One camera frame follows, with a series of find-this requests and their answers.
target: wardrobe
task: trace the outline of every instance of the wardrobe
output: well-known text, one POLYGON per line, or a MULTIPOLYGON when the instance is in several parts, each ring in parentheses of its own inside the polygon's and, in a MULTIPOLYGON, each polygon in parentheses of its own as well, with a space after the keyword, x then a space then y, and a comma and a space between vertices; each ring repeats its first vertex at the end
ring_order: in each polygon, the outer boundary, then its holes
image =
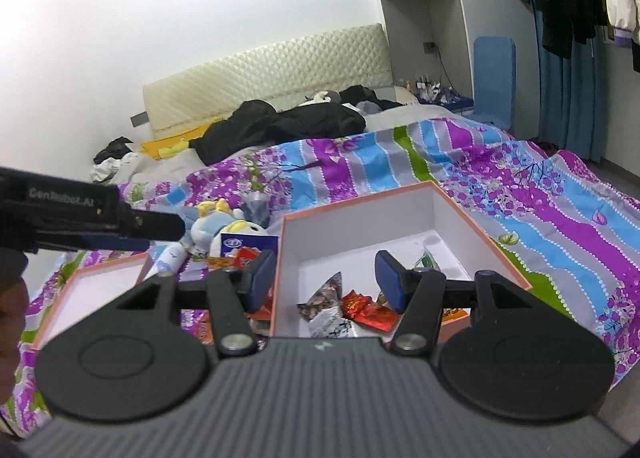
POLYGON ((538 47, 534 17, 525 0, 380 1, 394 80, 399 85, 428 75, 472 96, 474 40, 478 36, 511 37, 516 45, 513 133, 518 139, 537 136, 538 47), (425 45, 429 42, 437 49, 425 45))

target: blue card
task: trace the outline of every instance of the blue card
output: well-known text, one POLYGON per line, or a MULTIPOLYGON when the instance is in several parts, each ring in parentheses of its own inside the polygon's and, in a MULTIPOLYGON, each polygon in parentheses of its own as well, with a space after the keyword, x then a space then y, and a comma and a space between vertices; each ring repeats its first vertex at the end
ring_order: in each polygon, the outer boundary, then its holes
POLYGON ((255 234, 229 234, 222 233, 220 244, 220 256, 234 256, 236 249, 248 247, 259 251, 273 251, 278 256, 277 236, 258 236, 255 234))

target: white bottle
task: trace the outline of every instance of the white bottle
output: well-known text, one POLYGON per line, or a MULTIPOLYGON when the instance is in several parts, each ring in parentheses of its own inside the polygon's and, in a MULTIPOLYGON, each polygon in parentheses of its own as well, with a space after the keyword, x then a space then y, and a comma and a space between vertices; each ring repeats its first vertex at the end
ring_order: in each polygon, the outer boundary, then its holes
POLYGON ((160 257, 151 267, 145 279, 155 276, 158 273, 172 273, 176 274, 184 261, 187 259, 187 249, 179 243, 168 244, 164 251, 160 254, 160 257))

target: red candy wrapper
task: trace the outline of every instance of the red candy wrapper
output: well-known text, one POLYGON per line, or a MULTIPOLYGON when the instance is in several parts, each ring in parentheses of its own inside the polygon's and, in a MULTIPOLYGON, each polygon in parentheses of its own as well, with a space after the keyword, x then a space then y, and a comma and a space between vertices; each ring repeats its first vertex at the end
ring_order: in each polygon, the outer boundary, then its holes
POLYGON ((370 295, 356 294, 356 291, 351 291, 342 298, 342 313, 347 319, 356 321, 357 314, 371 301, 373 300, 370 295))
POLYGON ((211 331, 211 320, 209 312, 205 312, 196 325, 196 337, 203 344, 213 344, 213 333, 211 331))
POLYGON ((398 322, 398 314, 390 308, 380 307, 380 305, 372 303, 362 308, 353 320, 356 323, 361 323, 383 332, 391 332, 398 322))
POLYGON ((234 260, 234 267, 236 269, 245 269, 249 263, 258 257, 260 251, 258 249, 251 249, 249 247, 240 247, 236 259, 234 260))

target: plush toy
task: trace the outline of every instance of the plush toy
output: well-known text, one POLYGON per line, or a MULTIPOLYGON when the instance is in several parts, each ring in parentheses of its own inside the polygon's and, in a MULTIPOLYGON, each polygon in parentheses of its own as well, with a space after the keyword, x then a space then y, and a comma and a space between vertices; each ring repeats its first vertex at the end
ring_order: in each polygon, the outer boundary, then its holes
POLYGON ((334 92, 333 90, 322 90, 322 92, 316 92, 313 97, 307 97, 306 101, 298 106, 306 106, 308 104, 318 104, 318 103, 338 103, 340 104, 342 100, 340 99, 340 94, 334 92))
POLYGON ((240 209, 231 209, 225 199, 200 202, 198 219, 190 230, 193 252, 201 256, 220 255, 222 233, 266 234, 259 225, 244 221, 240 209))

